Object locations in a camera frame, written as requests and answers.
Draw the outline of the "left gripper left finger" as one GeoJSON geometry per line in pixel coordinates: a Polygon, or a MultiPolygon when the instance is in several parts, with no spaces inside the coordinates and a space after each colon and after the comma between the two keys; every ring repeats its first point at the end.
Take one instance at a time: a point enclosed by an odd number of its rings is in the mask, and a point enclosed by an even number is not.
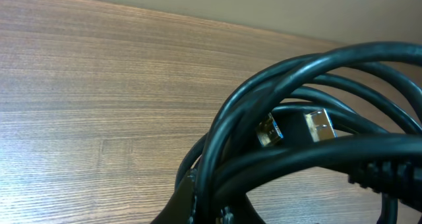
{"type": "Polygon", "coordinates": [[[151,224],[197,224],[196,169],[190,169],[151,224]]]}

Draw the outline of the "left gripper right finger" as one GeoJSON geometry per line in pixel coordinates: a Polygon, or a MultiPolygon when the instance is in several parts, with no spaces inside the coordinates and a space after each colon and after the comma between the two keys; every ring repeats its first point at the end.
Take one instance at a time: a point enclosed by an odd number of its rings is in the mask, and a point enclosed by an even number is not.
{"type": "Polygon", "coordinates": [[[236,197],[234,203],[221,210],[221,224],[265,224],[246,194],[236,197]]]}

